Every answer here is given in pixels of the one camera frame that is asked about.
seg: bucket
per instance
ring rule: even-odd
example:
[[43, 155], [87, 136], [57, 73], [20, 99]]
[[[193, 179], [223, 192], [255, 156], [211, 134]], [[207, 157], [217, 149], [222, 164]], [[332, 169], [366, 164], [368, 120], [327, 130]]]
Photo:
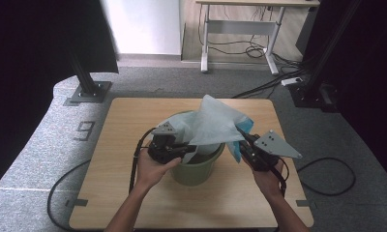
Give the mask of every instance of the bucket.
[[179, 163], [170, 170], [173, 179], [184, 186], [197, 186], [204, 183], [212, 173], [215, 160], [223, 152], [224, 143], [209, 155], [196, 154], [188, 163]]

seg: person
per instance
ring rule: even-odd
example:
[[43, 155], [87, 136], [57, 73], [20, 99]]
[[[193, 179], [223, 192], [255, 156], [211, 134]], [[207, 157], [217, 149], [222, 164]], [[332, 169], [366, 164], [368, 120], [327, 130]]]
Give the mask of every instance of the person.
[[[167, 170], [175, 167], [180, 162], [181, 158], [177, 158], [167, 164], [160, 164], [151, 159], [146, 148], [142, 149], [137, 163], [137, 177], [134, 188], [108, 224], [105, 232], [134, 231], [136, 218], [144, 197], [161, 180]], [[283, 163], [281, 160], [276, 168], [282, 172]], [[309, 231], [308, 227], [282, 196], [278, 178], [272, 172], [256, 172], [253, 170], [252, 172], [257, 186], [272, 208], [281, 232]]]

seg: light blue cloth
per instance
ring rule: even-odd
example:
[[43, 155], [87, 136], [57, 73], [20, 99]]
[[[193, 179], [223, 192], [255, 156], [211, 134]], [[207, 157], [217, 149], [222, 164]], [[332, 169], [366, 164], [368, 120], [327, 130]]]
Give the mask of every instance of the light blue cloth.
[[[237, 123], [236, 127], [240, 128], [245, 133], [249, 133], [253, 127], [253, 120], [248, 118], [243, 122]], [[240, 162], [242, 154], [239, 150], [239, 141], [227, 142], [226, 146], [229, 149], [230, 154], [232, 154], [232, 156], [236, 159], [236, 161]]]
[[212, 153], [221, 143], [227, 145], [230, 154], [239, 162], [241, 153], [238, 141], [245, 138], [236, 127], [244, 132], [251, 131], [253, 127], [253, 121], [247, 115], [209, 95], [203, 97], [197, 111], [173, 115], [161, 124], [165, 122], [176, 129], [176, 142], [189, 142], [197, 146], [195, 152], [184, 156], [183, 163], [188, 162], [196, 152], [203, 155]]

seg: white desk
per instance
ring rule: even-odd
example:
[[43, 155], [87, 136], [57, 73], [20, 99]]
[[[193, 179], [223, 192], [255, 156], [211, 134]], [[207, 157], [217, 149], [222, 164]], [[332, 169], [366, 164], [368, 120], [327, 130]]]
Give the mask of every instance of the white desk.
[[[208, 34], [241, 34], [241, 35], [265, 35], [270, 36], [268, 46], [263, 49], [266, 60], [272, 75], [279, 74], [275, 61], [273, 60], [272, 50], [275, 45], [276, 37], [281, 28], [284, 10], [286, 7], [318, 7], [318, 0], [196, 0], [197, 4], [206, 6], [204, 28], [203, 28], [203, 46], [200, 69], [203, 73], [208, 72]], [[230, 5], [230, 6], [270, 6], [280, 7], [279, 15], [276, 21], [232, 21], [232, 20], [212, 20], [209, 16], [211, 5]]]

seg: gray carpet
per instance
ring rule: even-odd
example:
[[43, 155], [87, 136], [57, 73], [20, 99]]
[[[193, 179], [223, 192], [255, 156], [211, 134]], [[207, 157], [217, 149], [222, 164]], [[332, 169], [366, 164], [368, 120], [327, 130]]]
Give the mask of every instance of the gray carpet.
[[[47, 215], [49, 191], [65, 173], [91, 159], [114, 98], [202, 98], [205, 94], [231, 98], [273, 79], [268, 71], [214, 69], [202, 74], [191, 68], [143, 67], [92, 76], [112, 81], [103, 103], [64, 106], [78, 81], [71, 77], [55, 86], [48, 112], [0, 182], [0, 231], [64, 231]], [[252, 98], [265, 98], [269, 93], [267, 90]], [[354, 188], [341, 196], [323, 196], [305, 189], [314, 218], [312, 231], [387, 231], [387, 174], [345, 119], [338, 113], [294, 107], [282, 86], [270, 99], [286, 140], [304, 155], [295, 161], [296, 167], [332, 157], [347, 162], [357, 176]], [[78, 129], [81, 122], [85, 123], [80, 129], [94, 122], [88, 138], [87, 132]], [[64, 226], [68, 226], [86, 167], [62, 181], [51, 199], [51, 212]], [[348, 170], [331, 160], [307, 168], [300, 178], [326, 192], [343, 189], [351, 181]]]

